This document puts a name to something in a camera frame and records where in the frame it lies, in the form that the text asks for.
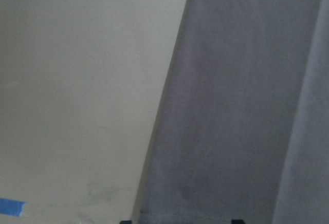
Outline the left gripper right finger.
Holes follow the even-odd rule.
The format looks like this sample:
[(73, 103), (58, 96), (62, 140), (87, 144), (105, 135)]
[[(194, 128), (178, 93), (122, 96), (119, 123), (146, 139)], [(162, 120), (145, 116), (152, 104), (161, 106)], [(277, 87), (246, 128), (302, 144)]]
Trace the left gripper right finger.
[(242, 219), (232, 219), (231, 224), (243, 224), (243, 220)]

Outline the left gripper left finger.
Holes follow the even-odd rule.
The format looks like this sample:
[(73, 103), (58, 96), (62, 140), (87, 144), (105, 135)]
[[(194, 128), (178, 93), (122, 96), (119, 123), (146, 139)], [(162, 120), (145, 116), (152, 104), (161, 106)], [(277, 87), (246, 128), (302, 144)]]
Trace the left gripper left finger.
[(120, 221), (120, 224), (132, 224), (131, 220), (122, 220)]

